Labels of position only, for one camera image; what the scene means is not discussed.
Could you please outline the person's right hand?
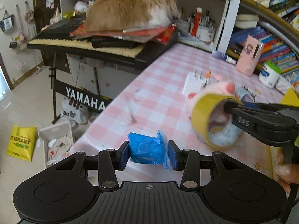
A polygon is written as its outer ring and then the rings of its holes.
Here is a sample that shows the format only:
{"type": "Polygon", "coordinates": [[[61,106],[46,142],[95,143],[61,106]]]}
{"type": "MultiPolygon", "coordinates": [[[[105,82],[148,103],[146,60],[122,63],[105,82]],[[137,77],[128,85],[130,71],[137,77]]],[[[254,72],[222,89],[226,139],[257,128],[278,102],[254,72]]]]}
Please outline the person's right hand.
{"type": "Polygon", "coordinates": [[[275,168],[275,174],[278,176],[278,182],[284,188],[287,197],[291,192],[290,184],[299,184],[299,165],[284,163],[284,154],[281,148],[277,152],[278,165],[275,168]]]}

